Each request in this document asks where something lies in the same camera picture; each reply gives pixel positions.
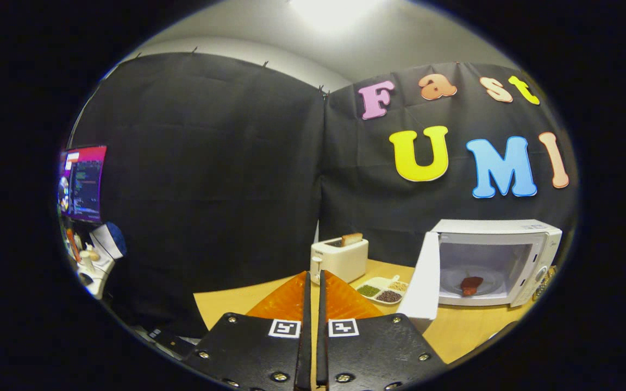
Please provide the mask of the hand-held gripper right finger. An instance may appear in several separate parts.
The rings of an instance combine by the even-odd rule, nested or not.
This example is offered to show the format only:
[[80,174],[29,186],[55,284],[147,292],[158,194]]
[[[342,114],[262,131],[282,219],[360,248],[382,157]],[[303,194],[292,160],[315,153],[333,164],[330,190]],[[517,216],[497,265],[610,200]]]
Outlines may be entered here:
[[407,316],[341,315],[353,288],[320,275],[316,384],[327,390],[410,390],[441,376],[447,365]]

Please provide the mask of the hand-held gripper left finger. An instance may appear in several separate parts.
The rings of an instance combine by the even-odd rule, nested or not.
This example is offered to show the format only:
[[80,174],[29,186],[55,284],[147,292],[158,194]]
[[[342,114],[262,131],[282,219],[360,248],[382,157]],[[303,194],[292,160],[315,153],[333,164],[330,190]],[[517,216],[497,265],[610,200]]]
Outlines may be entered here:
[[185,363],[238,390],[309,390],[311,278],[298,273],[256,306],[224,313]]

